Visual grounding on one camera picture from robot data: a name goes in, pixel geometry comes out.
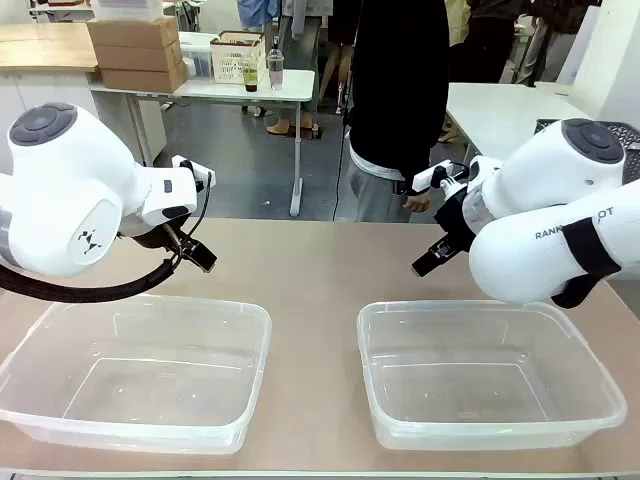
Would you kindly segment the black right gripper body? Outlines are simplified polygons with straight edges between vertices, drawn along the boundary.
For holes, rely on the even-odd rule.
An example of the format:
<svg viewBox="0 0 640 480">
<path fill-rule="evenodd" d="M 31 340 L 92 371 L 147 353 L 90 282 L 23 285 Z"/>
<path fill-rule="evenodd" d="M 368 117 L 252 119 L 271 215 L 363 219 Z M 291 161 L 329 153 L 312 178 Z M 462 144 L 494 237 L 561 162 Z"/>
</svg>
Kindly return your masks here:
<svg viewBox="0 0 640 480">
<path fill-rule="evenodd" d="M 450 248 L 470 248 L 476 234 L 464 219 L 462 207 L 467 196 L 467 186 L 448 197 L 437 210 L 434 218 L 445 232 L 442 240 Z"/>
</svg>

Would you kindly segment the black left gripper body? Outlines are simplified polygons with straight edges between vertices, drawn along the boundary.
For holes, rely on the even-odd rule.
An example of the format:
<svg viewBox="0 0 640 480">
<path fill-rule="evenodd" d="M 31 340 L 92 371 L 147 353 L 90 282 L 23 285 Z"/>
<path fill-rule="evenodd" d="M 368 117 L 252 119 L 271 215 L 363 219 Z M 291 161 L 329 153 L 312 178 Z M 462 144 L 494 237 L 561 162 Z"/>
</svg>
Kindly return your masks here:
<svg viewBox="0 0 640 480">
<path fill-rule="evenodd" d="M 176 252 L 179 247 L 183 247 L 187 253 L 193 253 L 197 248 L 197 242 L 182 230 L 185 223 L 185 219 L 174 219 L 152 228 L 143 235 L 133 237 L 133 240 L 147 249 L 163 248 Z"/>
</svg>

